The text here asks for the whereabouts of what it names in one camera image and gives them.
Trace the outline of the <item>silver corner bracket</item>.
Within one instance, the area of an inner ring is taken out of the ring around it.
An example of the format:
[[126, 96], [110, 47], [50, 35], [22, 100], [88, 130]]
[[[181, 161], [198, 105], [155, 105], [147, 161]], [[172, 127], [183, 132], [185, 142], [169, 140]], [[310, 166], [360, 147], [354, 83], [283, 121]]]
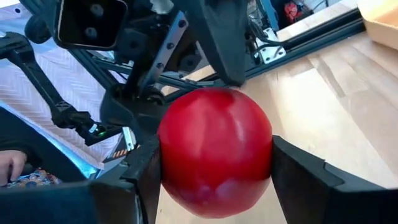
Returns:
[[[266, 40], [278, 42], [278, 37], [271, 28], [266, 28], [263, 30], [266, 35]], [[263, 42], [261, 39], [255, 39], [256, 52], [254, 56], [260, 58], [264, 64], [269, 64], [276, 60], [285, 57], [287, 52], [281, 45], [272, 46], [268, 42]]]

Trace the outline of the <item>yellow plastic basket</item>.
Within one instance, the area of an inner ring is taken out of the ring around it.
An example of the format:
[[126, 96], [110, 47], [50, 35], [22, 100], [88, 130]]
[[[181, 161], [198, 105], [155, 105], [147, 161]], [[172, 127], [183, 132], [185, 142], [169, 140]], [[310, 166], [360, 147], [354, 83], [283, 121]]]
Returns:
[[398, 50], [398, 0], [358, 0], [370, 38]]

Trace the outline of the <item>red toy tomato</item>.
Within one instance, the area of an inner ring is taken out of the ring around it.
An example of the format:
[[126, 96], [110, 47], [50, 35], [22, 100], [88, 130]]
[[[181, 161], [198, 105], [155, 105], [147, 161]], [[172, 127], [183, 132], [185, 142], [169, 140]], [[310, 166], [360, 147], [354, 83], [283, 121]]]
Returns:
[[269, 185], [272, 126], [262, 108], [238, 90], [201, 88], [181, 96], [157, 134], [164, 189], [199, 217], [244, 212]]

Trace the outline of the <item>person's hand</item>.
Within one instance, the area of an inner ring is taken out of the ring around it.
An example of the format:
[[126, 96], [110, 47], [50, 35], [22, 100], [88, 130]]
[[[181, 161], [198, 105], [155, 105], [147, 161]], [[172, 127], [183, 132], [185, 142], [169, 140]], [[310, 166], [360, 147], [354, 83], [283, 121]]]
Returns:
[[19, 178], [27, 161], [27, 155], [17, 150], [0, 151], [0, 187]]

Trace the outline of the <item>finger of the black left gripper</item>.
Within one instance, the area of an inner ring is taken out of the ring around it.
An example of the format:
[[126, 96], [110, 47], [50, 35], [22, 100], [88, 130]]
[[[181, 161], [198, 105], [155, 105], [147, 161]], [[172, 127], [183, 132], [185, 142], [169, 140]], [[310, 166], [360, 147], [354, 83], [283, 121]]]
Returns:
[[209, 64], [230, 86], [245, 81], [248, 0], [183, 0], [183, 11]]
[[129, 127], [136, 141], [143, 143], [156, 134], [167, 110], [164, 94], [151, 88], [137, 98], [124, 97], [122, 89], [106, 90], [100, 107], [100, 119], [104, 123]]

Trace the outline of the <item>person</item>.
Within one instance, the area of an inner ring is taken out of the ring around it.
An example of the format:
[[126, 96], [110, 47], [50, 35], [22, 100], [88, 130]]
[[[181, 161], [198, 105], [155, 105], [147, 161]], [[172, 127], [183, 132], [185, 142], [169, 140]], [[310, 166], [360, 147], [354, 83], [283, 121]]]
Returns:
[[2, 188], [38, 187], [85, 180], [77, 166], [53, 143], [11, 112], [0, 109], [0, 151], [27, 155], [19, 178]]

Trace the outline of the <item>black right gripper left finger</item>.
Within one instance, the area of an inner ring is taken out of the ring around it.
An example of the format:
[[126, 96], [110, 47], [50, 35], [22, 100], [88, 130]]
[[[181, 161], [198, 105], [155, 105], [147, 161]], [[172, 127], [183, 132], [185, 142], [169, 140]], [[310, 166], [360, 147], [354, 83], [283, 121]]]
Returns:
[[151, 136], [119, 164], [87, 179], [66, 156], [41, 158], [43, 168], [62, 180], [42, 187], [0, 189], [0, 224], [155, 224], [159, 204], [160, 144]]

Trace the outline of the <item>black and red bag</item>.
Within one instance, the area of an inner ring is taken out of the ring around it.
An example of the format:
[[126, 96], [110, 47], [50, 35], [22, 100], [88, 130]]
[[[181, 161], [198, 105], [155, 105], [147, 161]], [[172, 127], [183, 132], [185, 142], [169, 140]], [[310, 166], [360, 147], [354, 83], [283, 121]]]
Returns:
[[303, 0], [288, 0], [284, 4], [284, 13], [290, 24], [296, 23], [313, 14], [310, 8]]

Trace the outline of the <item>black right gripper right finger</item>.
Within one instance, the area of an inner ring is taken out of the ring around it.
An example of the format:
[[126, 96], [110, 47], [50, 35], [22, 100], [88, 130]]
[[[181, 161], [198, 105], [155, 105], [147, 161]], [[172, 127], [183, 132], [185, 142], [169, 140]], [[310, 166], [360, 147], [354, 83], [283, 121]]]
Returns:
[[288, 224], [398, 224], [386, 189], [273, 137], [273, 184]]

